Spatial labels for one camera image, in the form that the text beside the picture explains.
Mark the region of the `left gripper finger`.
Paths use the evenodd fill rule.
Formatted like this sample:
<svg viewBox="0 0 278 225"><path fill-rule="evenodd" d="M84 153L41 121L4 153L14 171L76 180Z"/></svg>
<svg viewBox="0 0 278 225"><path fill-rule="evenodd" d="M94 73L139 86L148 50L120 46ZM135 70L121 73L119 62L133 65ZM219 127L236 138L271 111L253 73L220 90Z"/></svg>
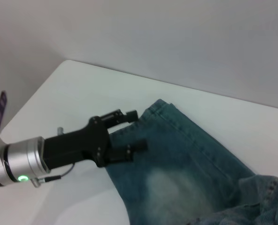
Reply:
<svg viewBox="0 0 278 225"><path fill-rule="evenodd" d="M139 119L136 110L123 114L120 109L101 116L100 118L107 129L115 127L122 123L132 123Z"/></svg>
<svg viewBox="0 0 278 225"><path fill-rule="evenodd" d="M147 151L147 149L148 146L146 139L141 139L125 146L111 148L108 149L105 153L105 163L107 165L110 165L116 163L130 162L133 161L134 153L141 153Z"/></svg>

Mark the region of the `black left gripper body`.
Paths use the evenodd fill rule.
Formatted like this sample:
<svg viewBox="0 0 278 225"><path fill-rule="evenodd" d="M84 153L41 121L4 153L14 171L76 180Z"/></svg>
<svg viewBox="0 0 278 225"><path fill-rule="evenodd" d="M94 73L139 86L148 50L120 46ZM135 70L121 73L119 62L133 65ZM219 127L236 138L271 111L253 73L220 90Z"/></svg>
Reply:
<svg viewBox="0 0 278 225"><path fill-rule="evenodd" d="M83 160L92 160L102 167L102 155L109 144L108 129L96 116L80 130L45 139L43 160L50 170Z"/></svg>

